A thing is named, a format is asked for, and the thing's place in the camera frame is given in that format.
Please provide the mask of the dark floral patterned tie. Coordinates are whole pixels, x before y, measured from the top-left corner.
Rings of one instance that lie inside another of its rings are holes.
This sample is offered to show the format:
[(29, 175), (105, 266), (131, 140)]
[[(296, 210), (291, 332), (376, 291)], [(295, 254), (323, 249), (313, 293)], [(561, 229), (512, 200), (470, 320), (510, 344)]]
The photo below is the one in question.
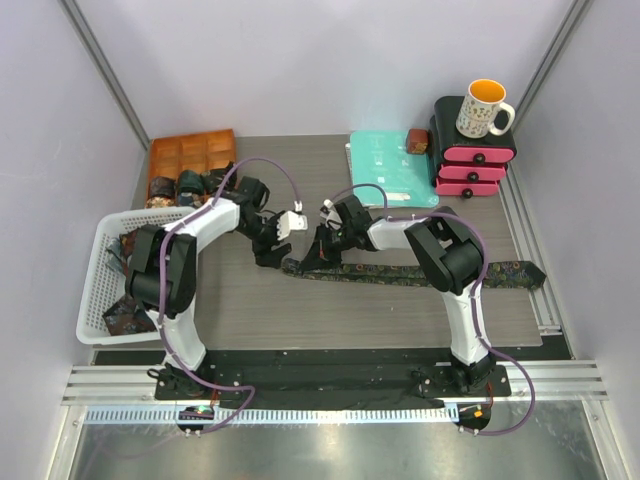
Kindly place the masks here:
[[(300, 262), (293, 258), (283, 261), (281, 271), (289, 276), (334, 282), (355, 282), (406, 287), (430, 287), (419, 266), (389, 266), (375, 264), (342, 264), (334, 268), (302, 272)], [(546, 274), (531, 261), (491, 262), (483, 280), (489, 289), (540, 289)]]

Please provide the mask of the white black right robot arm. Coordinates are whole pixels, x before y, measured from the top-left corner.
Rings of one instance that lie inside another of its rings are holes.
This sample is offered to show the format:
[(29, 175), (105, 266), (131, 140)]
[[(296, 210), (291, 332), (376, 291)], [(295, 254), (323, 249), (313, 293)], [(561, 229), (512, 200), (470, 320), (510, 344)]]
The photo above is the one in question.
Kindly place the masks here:
[(427, 284), (445, 304), (453, 386), (465, 395), (484, 388), (495, 365), (481, 307), (487, 264), (484, 247), (468, 225), (449, 207), (424, 219), (374, 219), (354, 195), (325, 201), (321, 212), (323, 221), (297, 271), (337, 269), (342, 253), (351, 249), (412, 251)]

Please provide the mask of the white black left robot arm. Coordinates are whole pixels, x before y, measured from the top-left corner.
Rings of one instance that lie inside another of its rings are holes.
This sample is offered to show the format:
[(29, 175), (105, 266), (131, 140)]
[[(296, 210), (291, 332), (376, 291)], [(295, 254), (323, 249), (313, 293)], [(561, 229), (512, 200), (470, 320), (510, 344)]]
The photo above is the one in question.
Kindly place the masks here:
[(244, 177), (236, 189), (176, 221), (138, 229), (126, 293), (156, 325), (166, 352), (161, 374), (177, 376), (190, 398), (205, 397), (213, 385), (207, 349), (195, 326), (199, 254), (221, 236), (238, 232), (251, 241), (258, 266), (278, 269), (291, 245), (282, 227), (287, 213), (262, 215), (269, 196), (263, 182)]

